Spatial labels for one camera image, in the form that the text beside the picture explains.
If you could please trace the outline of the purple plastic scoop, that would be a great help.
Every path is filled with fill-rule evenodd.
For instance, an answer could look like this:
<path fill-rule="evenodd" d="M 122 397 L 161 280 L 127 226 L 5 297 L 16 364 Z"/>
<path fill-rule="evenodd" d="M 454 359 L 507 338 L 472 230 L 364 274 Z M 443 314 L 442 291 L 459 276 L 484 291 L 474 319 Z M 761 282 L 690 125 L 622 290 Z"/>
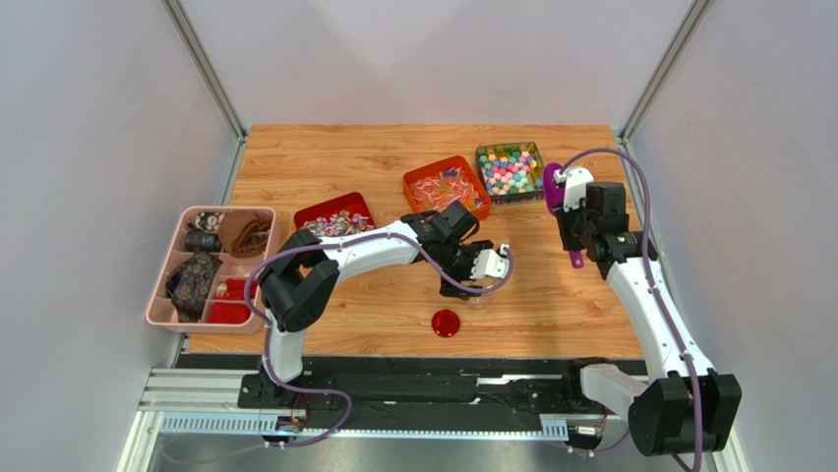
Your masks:
<path fill-rule="evenodd" d="M 556 215 L 556 209 L 558 207 L 561 207 L 564 203 L 565 190 L 560 188 L 560 185 L 557 184 L 555 181 L 555 173 L 557 171 L 561 171 L 562 169 L 563 167 L 556 162 L 547 163 L 544 167 L 543 183 L 545 203 L 548 212 L 552 216 Z M 584 261 L 582 253 L 580 251 L 571 249 L 565 249 L 565 251 L 568 253 L 571 266 L 574 269 L 580 269 L 584 267 Z"/>

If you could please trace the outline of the red tray of swirl lollipops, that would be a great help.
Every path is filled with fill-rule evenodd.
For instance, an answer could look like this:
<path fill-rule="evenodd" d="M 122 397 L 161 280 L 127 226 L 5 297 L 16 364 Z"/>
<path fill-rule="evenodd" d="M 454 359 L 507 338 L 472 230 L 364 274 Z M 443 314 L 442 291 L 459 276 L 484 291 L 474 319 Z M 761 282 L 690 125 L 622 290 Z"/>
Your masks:
<path fill-rule="evenodd" d="M 316 237 L 339 237 L 372 231 L 377 224 L 361 193 L 353 192 L 298 210 L 297 229 Z"/>

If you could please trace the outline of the clear plastic jar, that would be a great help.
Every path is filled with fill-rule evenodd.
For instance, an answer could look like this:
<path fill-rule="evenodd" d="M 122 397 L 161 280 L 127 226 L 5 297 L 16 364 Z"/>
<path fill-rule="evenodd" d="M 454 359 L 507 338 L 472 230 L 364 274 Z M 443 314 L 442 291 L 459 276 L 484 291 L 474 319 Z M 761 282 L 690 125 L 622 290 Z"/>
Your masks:
<path fill-rule="evenodd" d="M 483 287 L 472 286 L 467 290 L 455 289 L 456 298 L 478 309 L 488 307 L 494 299 L 494 292 Z"/>

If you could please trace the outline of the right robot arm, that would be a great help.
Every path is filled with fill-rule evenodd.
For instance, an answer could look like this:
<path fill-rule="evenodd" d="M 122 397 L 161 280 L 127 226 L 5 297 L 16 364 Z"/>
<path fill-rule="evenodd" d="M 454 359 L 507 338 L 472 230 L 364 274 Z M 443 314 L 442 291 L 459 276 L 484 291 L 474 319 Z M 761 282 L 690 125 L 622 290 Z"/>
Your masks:
<path fill-rule="evenodd" d="M 627 192 L 616 182 L 585 182 L 545 191 L 574 266 L 583 256 L 624 306 L 646 363 L 647 382 L 599 357 L 572 362 L 568 398 L 599 403 L 628 423 L 646 456 L 715 452 L 728 442 L 742 400 L 732 374 L 720 374 L 681 321 L 663 281 L 656 250 L 629 228 Z"/>

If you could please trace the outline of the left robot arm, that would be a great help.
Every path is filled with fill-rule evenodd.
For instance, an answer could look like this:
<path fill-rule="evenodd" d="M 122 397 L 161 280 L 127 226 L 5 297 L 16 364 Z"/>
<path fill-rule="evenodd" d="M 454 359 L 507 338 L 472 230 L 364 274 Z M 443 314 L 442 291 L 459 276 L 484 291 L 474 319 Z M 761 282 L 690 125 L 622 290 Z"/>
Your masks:
<path fill-rule="evenodd" d="M 303 372 L 307 329 L 326 310 L 334 288 L 388 266 L 425 262 L 441 278 L 444 297 L 469 299 L 500 289 L 513 269 L 508 246 L 470 241 L 480 222 L 463 204 L 407 214 L 384 227 L 347 236 L 293 233 L 280 251 L 247 279 L 257 284 L 262 307 L 253 312 L 266 325 L 262 370 L 281 387 Z"/>

